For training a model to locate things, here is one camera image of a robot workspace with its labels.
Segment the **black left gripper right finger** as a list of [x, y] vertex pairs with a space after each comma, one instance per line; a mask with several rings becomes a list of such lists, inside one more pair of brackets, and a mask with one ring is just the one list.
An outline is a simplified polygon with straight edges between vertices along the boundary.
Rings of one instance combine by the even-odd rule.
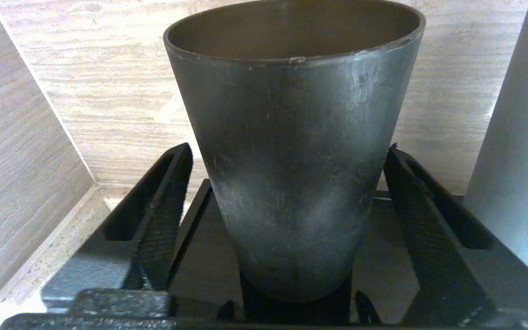
[[384, 163], [419, 283], [405, 324], [528, 324], [528, 266], [410, 154]]

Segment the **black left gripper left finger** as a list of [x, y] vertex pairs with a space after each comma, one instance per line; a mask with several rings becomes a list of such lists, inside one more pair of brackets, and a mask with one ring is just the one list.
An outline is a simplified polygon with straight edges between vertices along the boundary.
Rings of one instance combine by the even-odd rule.
[[84, 290], [165, 290], [192, 167], [188, 143], [167, 150], [42, 288], [46, 310]]

